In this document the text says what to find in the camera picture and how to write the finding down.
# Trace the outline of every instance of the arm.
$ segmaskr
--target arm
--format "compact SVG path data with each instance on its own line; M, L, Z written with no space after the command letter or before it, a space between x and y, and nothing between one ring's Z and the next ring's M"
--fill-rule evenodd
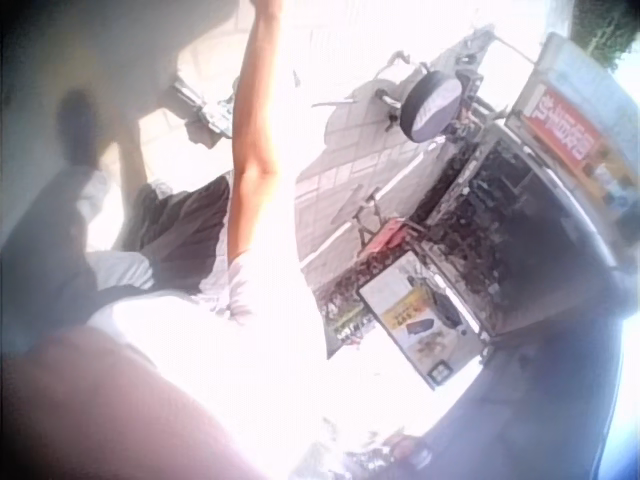
M285 180L283 175L272 133L282 1L254 0L254 5L256 17L234 107L230 264L254 245L269 243L270 238L277 236L269 218L273 221L274 216L282 213L286 205L280 198L292 190L288 188L292 182Z

